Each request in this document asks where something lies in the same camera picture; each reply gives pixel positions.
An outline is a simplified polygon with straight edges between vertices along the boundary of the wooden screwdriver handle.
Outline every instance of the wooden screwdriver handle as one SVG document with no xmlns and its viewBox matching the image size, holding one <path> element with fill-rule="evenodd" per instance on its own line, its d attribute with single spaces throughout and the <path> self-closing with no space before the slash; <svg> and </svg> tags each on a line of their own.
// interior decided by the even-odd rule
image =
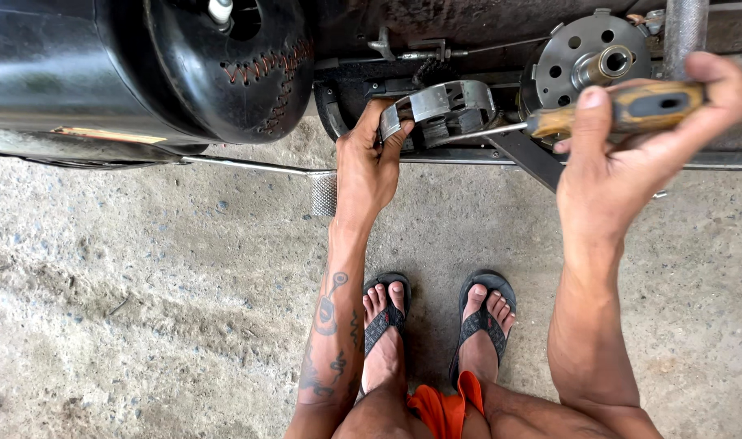
<svg viewBox="0 0 742 439">
<path fill-rule="evenodd" d="M 610 97 L 612 132 L 630 135 L 673 128 L 705 102 L 704 84 L 699 82 L 651 82 L 612 91 Z M 525 133 L 531 137 L 570 135 L 575 109 L 571 104 L 536 110 L 526 120 Z"/>
</svg>

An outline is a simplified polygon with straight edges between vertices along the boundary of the person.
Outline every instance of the person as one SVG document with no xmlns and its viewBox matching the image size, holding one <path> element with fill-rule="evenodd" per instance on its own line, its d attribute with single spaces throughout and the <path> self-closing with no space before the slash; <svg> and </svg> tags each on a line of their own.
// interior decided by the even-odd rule
<svg viewBox="0 0 742 439">
<path fill-rule="evenodd" d="M 561 404 L 499 386 L 499 362 L 516 316 L 503 277 L 471 275 L 458 294 L 463 323 L 450 378 L 457 395 L 428 386 L 407 395 L 404 328 L 411 288 L 405 276 L 363 287 L 366 243 L 395 194 L 400 147 L 414 124 L 375 145 L 388 102 L 372 100 L 336 142 L 338 199 L 327 265 L 286 438 L 661 437 L 639 405 L 620 330 L 618 265 L 631 221 L 688 159 L 742 119 L 742 71 L 695 52 L 688 75 L 706 84 L 708 103 L 673 130 L 607 142 L 607 90 L 579 96 L 570 152 L 557 188 L 564 265 L 547 339 Z M 630 80 L 616 87 L 639 85 Z M 355 404 L 358 390 L 365 396 Z"/>
</svg>

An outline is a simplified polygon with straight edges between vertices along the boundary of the sticker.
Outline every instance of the sticker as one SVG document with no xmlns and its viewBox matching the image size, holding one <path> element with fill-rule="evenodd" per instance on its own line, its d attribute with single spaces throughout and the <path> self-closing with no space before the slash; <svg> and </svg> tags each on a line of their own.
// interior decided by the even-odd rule
<svg viewBox="0 0 742 439">
<path fill-rule="evenodd" d="M 133 141 L 137 143 L 148 143 L 154 144 L 158 141 L 166 141 L 168 139 L 164 137 L 153 137 L 144 135 L 125 135 L 123 133 L 114 133 L 112 131 L 93 130 L 91 128 L 70 128 L 68 126 L 60 126 L 51 130 L 52 133 L 60 135 L 71 135 L 71 136 L 84 136 L 93 137 L 96 139 L 107 139 L 110 141 Z"/>
</svg>

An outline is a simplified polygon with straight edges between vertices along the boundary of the black flip-flop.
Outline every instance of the black flip-flop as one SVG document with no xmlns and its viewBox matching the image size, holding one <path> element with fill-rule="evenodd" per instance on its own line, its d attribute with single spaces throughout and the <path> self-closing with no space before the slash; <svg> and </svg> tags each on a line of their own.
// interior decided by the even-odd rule
<svg viewBox="0 0 742 439">
<path fill-rule="evenodd" d="M 396 281 L 404 285 L 405 314 L 395 307 L 392 299 L 389 298 L 389 293 L 387 292 L 389 285 Z M 373 345 L 379 341 L 379 338 L 382 337 L 384 331 L 387 330 L 387 327 L 394 326 L 398 330 L 398 333 L 402 337 L 404 336 L 404 325 L 406 323 L 406 318 L 409 316 L 409 308 L 411 307 L 411 284 L 403 274 L 391 271 L 389 273 L 377 275 L 363 285 L 363 295 L 367 296 L 368 290 L 374 288 L 378 284 L 384 285 L 384 294 L 387 296 L 387 307 L 382 310 L 381 313 L 377 314 L 366 328 L 366 357 L 370 353 L 371 349 L 373 349 Z M 362 386 L 360 386 L 360 395 L 366 395 Z"/>
<path fill-rule="evenodd" d="M 469 315 L 468 318 L 463 321 L 463 311 L 468 303 L 468 291 L 471 290 L 471 287 L 475 284 L 484 285 L 487 288 L 487 295 L 485 296 L 482 305 L 479 306 L 479 311 Z M 490 340 L 493 342 L 493 346 L 496 347 L 499 365 L 501 364 L 501 357 L 503 357 L 503 353 L 507 349 L 507 340 L 509 337 L 503 336 L 501 325 L 499 325 L 493 316 L 490 315 L 490 312 L 487 311 L 487 306 L 485 305 L 487 303 L 487 298 L 490 297 L 491 292 L 494 290 L 498 290 L 501 295 L 506 298 L 507 304 L 509 304 L 510 313 L 516 313 L 517 299 L 514 296 L 514 291 L 512 290 L 511 285 L 509 285 L 509 282 L 507 282 L 502 275 L 491 269 L 479 269 L 473 272 L 468 276 L 461 288 L 461 294 L 457 301 L 458 317 L 461 321 L 461 335 L 457 339 L 455 355 L 453 355 L 452 363 L 450 364 L 450 381 L 455 390 L 457 390 L 457 377 L 460 375 L 458 372 L 460 368 L 458 367 L 459 358 L 457 357 L 457 354 L 460 352 L 463 342 L 465 342 L 471 335 L 480 330 L 487 331 L 487 334 L 490 335 Z"/>
</svg>

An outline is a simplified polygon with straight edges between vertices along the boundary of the hand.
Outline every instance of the hand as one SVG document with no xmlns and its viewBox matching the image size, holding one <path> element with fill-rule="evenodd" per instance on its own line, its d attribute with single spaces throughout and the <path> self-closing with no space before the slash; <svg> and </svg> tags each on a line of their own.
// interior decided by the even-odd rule
<svg viewBox="0 0 742 439">
<path fill-rule="evenodd" d="M 685 66 L 690 77 L 707 83 L 709 102 L 671 131 L 610 144 L 612 110 L 607 91 L 588 87 L 580 95 L 573 137 L 555 148 L 556 152 L 571 151 L 557 190 L 567 263 L 571 259 L 580 265 L 600 264 L 602 255 L 589 256 L 586 251 L 622 248 L 631 221 L 653 194 L 693 154 L 742 119 L 742 70 L 737 65 L 717 55 L 694 52 Z"/>
<path fill-rule="evenodd" d="M 401 129 L 383 147 L 376 143 L 379 117 L 392 103 L 369 101 L 355 128 L 336 141 L 338 199 L 333 223 L 341 230 L 370 233 L 376 215 L 395 195 L 400 147 L 415 123 L 401 122 Z"/>
</svg>

